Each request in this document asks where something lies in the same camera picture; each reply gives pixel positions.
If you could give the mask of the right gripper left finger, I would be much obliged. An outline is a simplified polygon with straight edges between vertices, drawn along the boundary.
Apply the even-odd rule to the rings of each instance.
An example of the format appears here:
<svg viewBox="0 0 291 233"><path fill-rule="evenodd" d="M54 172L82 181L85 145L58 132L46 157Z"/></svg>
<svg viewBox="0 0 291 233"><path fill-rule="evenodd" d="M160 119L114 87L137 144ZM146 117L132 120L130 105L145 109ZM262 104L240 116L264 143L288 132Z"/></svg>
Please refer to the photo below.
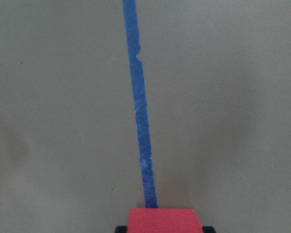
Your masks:
<svg viewBox="0 0 291 233"><path fill-rule="evenodd" d="M116 226L115 233L126 233L127 227L126 226Z"/></svg>

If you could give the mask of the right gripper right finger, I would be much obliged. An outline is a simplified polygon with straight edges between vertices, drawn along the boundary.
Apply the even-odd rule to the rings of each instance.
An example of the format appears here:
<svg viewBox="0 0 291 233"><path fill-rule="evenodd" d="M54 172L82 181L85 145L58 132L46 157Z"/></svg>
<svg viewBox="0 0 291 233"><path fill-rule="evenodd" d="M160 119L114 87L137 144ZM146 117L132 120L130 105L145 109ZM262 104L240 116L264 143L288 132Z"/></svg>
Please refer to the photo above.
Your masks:
<svg viewBox="0 0 291 233"><path fill-rule="evenodd" d="M215 229L212 226L203 226L203 233L215 233Z"/></svg>

